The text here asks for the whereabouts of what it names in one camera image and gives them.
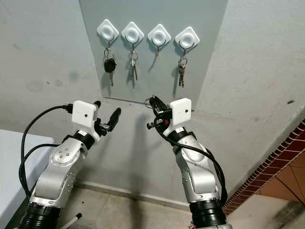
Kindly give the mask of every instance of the orange tile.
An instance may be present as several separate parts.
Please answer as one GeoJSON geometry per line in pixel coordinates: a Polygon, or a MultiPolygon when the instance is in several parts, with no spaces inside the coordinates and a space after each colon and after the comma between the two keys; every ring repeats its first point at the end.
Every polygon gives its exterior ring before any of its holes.
{"type": "Polygon", "coordinates": [[[292,170],[303,194],[303,198],[305,198],[305,168],[292,167],[292,170]]]}
{"type": "Polygon", "coordinates": [[[291,162],[290,166],[305,168],[305,151],[296,160],[291,162]]]}
{"type": "MultiPolygon", "coordinates": [[[[277,177],[281,179],[296,195],[304,201],[302,192],[292,172],[291,167],[283,169],[277,177]]],[[[273,178],[265,186],[261,188],[261,195],[270,196],[291,201],[298,201],[297,198],[276,178],[273,178]]]]}

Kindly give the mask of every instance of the key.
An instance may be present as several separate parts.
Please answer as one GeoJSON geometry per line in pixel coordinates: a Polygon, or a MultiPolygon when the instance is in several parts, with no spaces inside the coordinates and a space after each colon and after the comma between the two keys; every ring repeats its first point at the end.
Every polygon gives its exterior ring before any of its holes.
{"type": "Polygon", "coordinates": [[[137,68],[135,67],[135,60],[134,59],[132,59],[132,69],[133,69],[134,74],[135,74],[135,80],[138,80],[137,68]]]}
{"type": "Polygon", "coordinates": [[[104,62],[104,69],[105,69],[105,72],[109,73],[110,83],[111,83],[112,87],[114,85],[113,84],[113,71],[115,69],[115,66],[116,66],[116,63],[113,58],[107,59],[104,62]]]}
{"type": "Polygon", "coordinates": [[[184,87],[184,72],[185,72],[185,64],[179,65],[179,86],[184,87]]]}

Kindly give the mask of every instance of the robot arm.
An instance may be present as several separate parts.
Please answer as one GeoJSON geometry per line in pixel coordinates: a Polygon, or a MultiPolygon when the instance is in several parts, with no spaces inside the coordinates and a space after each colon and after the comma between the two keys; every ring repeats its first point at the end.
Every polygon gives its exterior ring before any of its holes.
{"type": "Polygon", "coordinates": [[[50,155],[30,198],[20,229],[53,229],[65,207],[75,178],[82,169],[88,150],[116,126],[121,109],[117,108],[107,124],[101,124],[97,112],[101,102],[75,101],[72,110],[73,136],[64,138],[50,155]]]}
{"type": "Polygon", "coordinates": [[[182,184],[196,228],[232,229],[222,206],[226,202],[224,175],[212,153],[201,145],[183,123],[191,119],[191,100],[180,99],[167,107],[157,96],[149,100],[156,115],[147,128],[156,128],[170,142],[182,174],[182,184]]]}

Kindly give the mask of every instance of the concrete wall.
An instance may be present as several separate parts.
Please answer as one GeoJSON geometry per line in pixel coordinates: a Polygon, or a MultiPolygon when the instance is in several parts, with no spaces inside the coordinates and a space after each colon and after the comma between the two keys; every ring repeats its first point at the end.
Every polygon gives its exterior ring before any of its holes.
{"type": "MultiPolygon", "coordinates": [[[[186,127],[214,152],[229,192],[287,124],[304,118],[304,8],[301,0],[228,2],[196,112],[186,127]]],[[[50,106],[101,98],[77,1],[2,0],[0,31],[1,129],[23,131],[50,106]]],[[[102,101],[102,119],[121,106],[121,120],[92,148],[79,178],[184,201],[169,144],[145,129],[151,110],[102,101]]],[[[70,116],[55,111],[31,133],[60,142],[71,134],[70,116]]]]}

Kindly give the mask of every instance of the brick border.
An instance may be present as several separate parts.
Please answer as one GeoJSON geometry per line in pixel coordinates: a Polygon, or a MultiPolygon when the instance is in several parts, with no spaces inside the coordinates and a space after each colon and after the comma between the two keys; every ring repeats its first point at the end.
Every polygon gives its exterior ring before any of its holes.
{"type": "Polygon", "coordinates": [[[225,214],[235,211],[302,152],[305,153],[305,119],[227,200],[225,214]]]}

